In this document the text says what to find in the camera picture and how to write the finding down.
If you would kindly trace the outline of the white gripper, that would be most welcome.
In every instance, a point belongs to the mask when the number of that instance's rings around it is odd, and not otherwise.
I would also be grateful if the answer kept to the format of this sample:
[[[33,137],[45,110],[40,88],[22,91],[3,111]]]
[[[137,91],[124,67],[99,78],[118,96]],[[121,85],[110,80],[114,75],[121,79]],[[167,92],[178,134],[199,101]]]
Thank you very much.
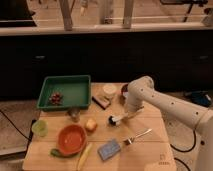
[[[125,108],[124,110],[125,119],[134,118],[143,110],[142,102],[131,96],[127,97],[124,108]]]

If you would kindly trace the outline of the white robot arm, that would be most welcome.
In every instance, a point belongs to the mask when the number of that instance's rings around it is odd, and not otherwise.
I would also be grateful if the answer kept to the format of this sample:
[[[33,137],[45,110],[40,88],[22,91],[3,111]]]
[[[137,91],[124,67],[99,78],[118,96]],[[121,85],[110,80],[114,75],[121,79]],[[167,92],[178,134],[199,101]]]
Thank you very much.
[[[135,114],[143,101],[172,115],[201,136],[195,171],[213,171],[213,110],[156,91],[150,76],[131,81],[127,90],[125,113],[128,116]]]

